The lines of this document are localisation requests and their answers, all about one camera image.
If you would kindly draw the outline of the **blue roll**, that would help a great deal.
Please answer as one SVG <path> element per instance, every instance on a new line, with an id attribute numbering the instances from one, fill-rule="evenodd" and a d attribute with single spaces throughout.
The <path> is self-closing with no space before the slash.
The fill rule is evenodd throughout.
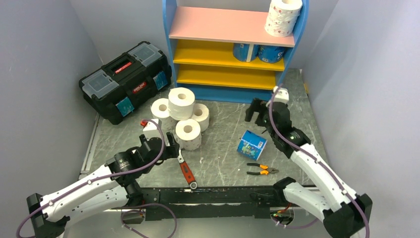
<path id="1" fill-rule="evenodd" d="M 233 56 L 241 62 L 251 62 L 258 56 L 260 46 L 256 44 L 233 44 Z"/>
<path id="2" fill-rule="evenodd" d="M 285 50 L 285 47 L 261 45 L 258 57 L 266 63 L 277 63 L 282 59 Z"/>
<path id="3" fill-rule="evenodd" d="M 260 158 L 266 144 L 267 139 L 246 130 L 240 138 L 236 151 L 254 161 L 257 161 Z"/>

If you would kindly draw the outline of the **pink patterned paper towel roll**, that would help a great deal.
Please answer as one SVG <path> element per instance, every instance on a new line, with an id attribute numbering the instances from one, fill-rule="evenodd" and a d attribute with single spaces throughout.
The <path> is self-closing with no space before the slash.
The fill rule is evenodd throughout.
<path id="1" fill-rule="evenodd" d="M 302 0 L 272 0 L 264 26 L 265 31 L 275 37 L 291 35 L 302 6 Z"/>

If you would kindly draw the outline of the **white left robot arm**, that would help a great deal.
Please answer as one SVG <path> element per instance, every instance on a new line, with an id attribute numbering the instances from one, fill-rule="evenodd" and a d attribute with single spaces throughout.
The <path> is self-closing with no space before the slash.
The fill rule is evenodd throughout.
<path id="1" fill-rule="evenodd" d="M 180 145 L 168 132 L 160 137 L 140 136 L 141 146 L 115 154 L 85 178 L 48 195 L 27 197 L 30 221 L 37 238 L 56 238 L 66 228 L 101 211 L 136 208 L 151 200 L 137 179 L 167 159 L 177 158 Z"/>

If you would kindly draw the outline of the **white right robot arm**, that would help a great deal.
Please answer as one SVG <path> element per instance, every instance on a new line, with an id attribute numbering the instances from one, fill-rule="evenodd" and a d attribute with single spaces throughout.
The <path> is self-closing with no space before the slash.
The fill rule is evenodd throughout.
<path id="1" fill-rule="evenodd" d="M 370 236 L 369 219 L 373 201 L 359 194 L 330 168 L 303 131 L 294 127 L 288 106 L 254 98 L 246 110 L 245 121 L 258 113 L 256 125 L 269 133 L 275 147 L 298 165 L 318 188 L 314 193 L 286 177 L 273 185 L 273 200 L 279 206 L 288 202 L 316 217 L 332 238 L 354 238 L 365 231 Z"/>

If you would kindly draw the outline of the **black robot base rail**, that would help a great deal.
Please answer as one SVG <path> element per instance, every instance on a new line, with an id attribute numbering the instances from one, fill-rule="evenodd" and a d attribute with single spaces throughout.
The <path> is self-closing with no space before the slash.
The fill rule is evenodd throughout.
<path id="1" fill-rule="evenodd" d="M 289 206 L 272 186 L 217 186 L 190 190 L 182 187 L 146 188 L 130 198 L 124 209 L 149 204 L 146 221 L 171 218 L 160 205 L 168 207 L 176 218 L 254 217 L 268 219 L 271 213 Z"/>

